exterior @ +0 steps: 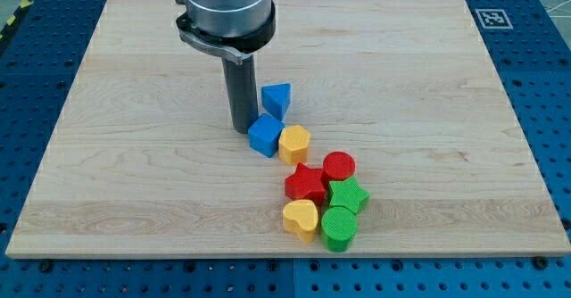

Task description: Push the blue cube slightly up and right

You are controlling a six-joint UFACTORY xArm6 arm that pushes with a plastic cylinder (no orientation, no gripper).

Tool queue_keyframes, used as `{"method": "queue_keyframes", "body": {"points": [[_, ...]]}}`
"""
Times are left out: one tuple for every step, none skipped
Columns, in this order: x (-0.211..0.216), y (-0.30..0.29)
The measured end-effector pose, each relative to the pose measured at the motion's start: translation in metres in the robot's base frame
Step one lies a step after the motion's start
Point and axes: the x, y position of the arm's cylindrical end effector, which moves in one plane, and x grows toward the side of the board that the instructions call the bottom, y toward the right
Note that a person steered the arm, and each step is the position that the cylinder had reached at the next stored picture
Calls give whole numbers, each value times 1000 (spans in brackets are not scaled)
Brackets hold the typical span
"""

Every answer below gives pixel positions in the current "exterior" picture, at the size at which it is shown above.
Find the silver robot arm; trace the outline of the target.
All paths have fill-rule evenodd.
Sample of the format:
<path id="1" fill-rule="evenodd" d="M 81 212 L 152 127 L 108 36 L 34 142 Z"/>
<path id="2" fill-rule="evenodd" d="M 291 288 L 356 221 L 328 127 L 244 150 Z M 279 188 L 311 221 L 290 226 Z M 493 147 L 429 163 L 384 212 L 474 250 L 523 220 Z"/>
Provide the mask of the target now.
<path id="1" fill-rule="evenodd" d="M 241 65 L 264 47 L 276 29 L 272 0 L 182 0 L 180 39 L 196 50 Z"/>

